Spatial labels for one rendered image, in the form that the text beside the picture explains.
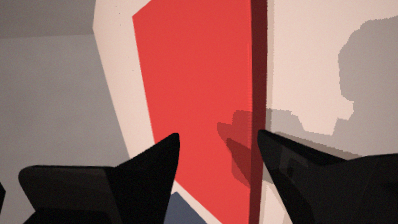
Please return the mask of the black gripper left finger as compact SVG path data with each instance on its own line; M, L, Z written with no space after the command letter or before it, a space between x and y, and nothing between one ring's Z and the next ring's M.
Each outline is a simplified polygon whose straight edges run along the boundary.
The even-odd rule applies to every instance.
M172 133L116 167L33 165L18 180L35 211L103 211L112 224L163 224L179 153Z

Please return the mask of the red rectangular panel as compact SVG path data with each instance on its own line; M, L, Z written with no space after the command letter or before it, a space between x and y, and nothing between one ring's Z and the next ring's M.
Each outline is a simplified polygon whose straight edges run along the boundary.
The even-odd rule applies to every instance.
M179 133L174 180L222 224L259 224L267 0L151 0L132 19L154 142Z

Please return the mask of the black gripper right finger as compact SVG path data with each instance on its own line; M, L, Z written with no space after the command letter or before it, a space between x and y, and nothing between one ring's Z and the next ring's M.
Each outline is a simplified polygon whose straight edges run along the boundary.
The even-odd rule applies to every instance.
M398 153L346 160L265 129L257 144L292 224L359 224L376 188L398 182Z

